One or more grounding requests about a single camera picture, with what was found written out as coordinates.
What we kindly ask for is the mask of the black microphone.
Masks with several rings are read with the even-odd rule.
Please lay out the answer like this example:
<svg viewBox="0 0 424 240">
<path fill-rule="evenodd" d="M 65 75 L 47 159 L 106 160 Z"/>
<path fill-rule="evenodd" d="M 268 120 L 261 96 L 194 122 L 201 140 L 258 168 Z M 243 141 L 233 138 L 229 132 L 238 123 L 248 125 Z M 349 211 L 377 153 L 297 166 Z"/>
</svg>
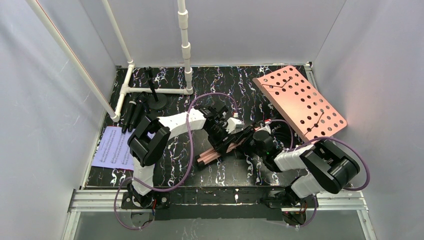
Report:
<svg viewBox="0 0 424 240">
<path fill-rule="evenodd" d="M 147 101 L 147 94 L 145 92 L 139 93 L 131 103 L 134 105 L 132 115 L 128 125 L 128 132 L 132 132 L 135 128 L 136 121 L 139 118 L 142 110 L 145 108 L 144 104 Z"/>
<path fill-rule="evenodd" d="M 121 132 L 123 134 L 127 132 L 127 129 L 129 127 L 129 122 L 132 118 L 134 109 L 137 105 L 138 97 L 139 97 L 139 93 L 136 93 L 136 92 L 133 92 L 130 96 L 130 99 L 125 109 L 124 119 L 122 121 L 122 126 L 121 126 Z"/>
</svg>

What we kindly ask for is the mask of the white sheet music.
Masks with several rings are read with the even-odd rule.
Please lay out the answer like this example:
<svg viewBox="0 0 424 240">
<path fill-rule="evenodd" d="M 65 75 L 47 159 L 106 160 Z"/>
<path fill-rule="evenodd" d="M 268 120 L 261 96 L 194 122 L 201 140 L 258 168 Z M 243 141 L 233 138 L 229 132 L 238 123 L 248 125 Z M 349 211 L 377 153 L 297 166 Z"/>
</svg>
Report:
<svg viewBox="0 0 424 240">
<path fill-rule="evenodd" d="M 122 133 L 121 130 L 117 126 L 106 127 L 91 164 L 93 167 L 134 169 L 134 158 L 128 146 L 131 133 Z"/>
</svg>

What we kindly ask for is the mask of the pink tripod music stand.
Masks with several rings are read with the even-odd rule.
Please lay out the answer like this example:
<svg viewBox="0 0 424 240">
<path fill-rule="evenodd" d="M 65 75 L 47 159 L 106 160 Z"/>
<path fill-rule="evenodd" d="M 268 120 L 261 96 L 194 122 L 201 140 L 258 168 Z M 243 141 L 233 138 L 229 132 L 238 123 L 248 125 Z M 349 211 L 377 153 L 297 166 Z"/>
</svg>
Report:
<svg viewBox="0 0 424 240">
<path fill-rule="evenodd" d="M 330 137 L 347 126 L 346 120 L 294 66 L 283 67 L 252 81 L 281 114 L 280 122 L 288 126 L 290 134 L 297 133 L 306 144 L 316 138 Z M 237 148 L 249 126 L 256 128 L 261 124 L 244 126 L 237 132 L 237 145 L 230 151 Z"/>
</svg>

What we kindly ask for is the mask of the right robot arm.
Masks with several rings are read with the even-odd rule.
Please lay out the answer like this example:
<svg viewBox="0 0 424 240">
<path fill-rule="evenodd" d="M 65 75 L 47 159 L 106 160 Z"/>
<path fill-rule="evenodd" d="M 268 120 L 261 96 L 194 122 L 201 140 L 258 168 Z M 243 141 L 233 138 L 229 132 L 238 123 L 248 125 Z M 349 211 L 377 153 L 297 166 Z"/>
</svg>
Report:
<svg viewBox="0 0 424 240">
<path fill-rule="evenodd" d="M 282 173 L 306 169 L 306 175 L 297 177 L 283 191 L 261 201 L 273 206 L 295 206 L 311 195 L 328 192 L 338 194 L 360 172 L 356 160 L 330 139 L 318 137 L 310 144 L 284 150 L 274 142 L 268 127 L 254 131 L 241 145 L 242 149 L 261 158 L 268 170 Z"/>
</svg>

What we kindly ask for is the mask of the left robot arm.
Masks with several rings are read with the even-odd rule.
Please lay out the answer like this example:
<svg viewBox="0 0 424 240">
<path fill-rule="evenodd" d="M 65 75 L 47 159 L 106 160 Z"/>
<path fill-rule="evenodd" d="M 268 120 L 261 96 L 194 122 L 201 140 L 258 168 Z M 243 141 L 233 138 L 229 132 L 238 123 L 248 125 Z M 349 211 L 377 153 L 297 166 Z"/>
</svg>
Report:
<svg viewBox="0 0 424 240">
<path fill-rule="evenodd" d="M 236 133 L 242 130 L 244 123 L 236 116 L 226 117 L 227 111 L 226 106 L 208 106 L 172 116 L 144 116 L 128 140 L 136 179 L 127 185 L 125 202 L 132 202 L 140 208 L 151 206 L 155 165 L 163 156 L 169 139 L 185 134 L 189 129 L 204 130 L 208 134 L 211 148 L 197 157 L 202 166 L 236 147 Z"/>
</svg>

